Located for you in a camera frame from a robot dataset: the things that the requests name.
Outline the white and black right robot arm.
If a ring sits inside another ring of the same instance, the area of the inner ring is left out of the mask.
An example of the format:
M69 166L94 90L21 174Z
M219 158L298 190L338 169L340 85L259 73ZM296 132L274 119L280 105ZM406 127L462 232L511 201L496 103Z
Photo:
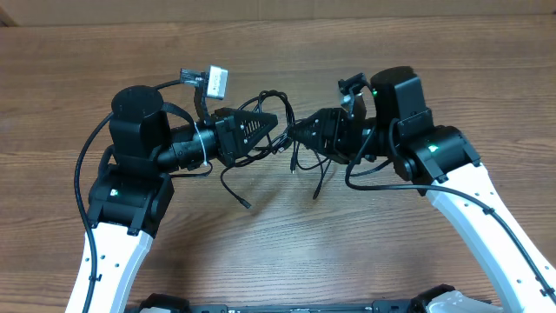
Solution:
M353 185L362 160L392 166L399 190L416 190L452 224L486 273L500 304L450 285L407 302L409 312L552 312L555 269L503 203L480 154L453 126L434 123L418 75L408 66L338 83L341 105L289 129L296 142L342 163Z

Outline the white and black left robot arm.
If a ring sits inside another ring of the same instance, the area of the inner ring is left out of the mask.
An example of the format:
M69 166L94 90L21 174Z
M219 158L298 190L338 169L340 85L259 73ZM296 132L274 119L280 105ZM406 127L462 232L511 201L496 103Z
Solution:
M119 91L101 121L112 144L87 197L75 171L85 227L83 256L68 312L124 311L136 274L174 194L173 179L217 159L232 167L278 124L276 115L221 108L197 122L163 100L161 86Z

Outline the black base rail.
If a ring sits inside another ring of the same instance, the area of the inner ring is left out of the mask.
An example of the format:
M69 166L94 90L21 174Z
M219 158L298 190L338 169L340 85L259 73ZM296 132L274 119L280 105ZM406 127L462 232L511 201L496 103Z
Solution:
M124 310L125 313L425 313L426 311L423 305L408 299L375 300L371 303L228 306L225 304L194 305L186 299L156 295Z

